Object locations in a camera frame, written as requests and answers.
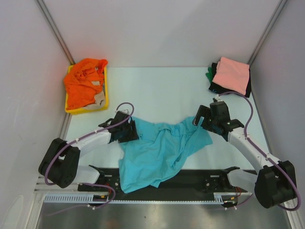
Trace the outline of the light blue t shirt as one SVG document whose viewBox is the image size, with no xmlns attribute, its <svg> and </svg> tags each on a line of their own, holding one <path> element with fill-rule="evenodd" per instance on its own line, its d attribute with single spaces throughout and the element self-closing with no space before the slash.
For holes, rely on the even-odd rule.
<svg viewBox="0 0 305 229">
<path fill-rule="evenodd" d="M 174 177 L 187 158 L 213 141 L 208 132 L 187 117 L 177 124 L 151 123 L 134 118 L 139 138 L 121 143 L 121 189 L 125 194 L 159 185 Z"/>
</svg>

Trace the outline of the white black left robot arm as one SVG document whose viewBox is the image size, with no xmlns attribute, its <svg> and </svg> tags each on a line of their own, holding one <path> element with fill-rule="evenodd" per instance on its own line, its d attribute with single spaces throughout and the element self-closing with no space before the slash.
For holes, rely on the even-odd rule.
<svg viewBox="0 0 305 229">
<path fill-rule="evenodd" d="M 135 120 L 129 114 L 117 111 L 114 118 L 108 119 L 92 132 L 71 142 L 61 138 L 54 139 L 40 163 L 38 172 L 50 186 L 67 188 L 76 182 L 89 184 L 94 190 L 99 191 L 105 186 L 102 170 L 91 165 L 79 165 L 80 158 L 102 145 L 138 139 Z"/>
</svg>

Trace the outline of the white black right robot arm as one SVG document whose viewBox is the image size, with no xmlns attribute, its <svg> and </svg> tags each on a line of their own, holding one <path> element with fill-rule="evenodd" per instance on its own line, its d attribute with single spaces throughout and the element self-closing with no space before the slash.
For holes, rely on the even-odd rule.
<svg viewBox="0 0 305 229">
<path fill-rule="evenodd" d="M 282 208 L 285 202 L 296 199 L 297 205 L 290 211 L 300 208 L 301 197 L 296 187 L 293 164 L 264 152 L 249 137 L 245 125 L 230 118 L 228 106 L 224 101 L 214 101 L 208 107 L 199 106 L 192 124 L 220 135 L 240 151 L 256 171 L 255 174 L 250 174 L 239 168 L 232 169 L 220 179 L 220 187 L 224 191 L 240 187 L 254 194 L 264 208 Z"/>
</svg>

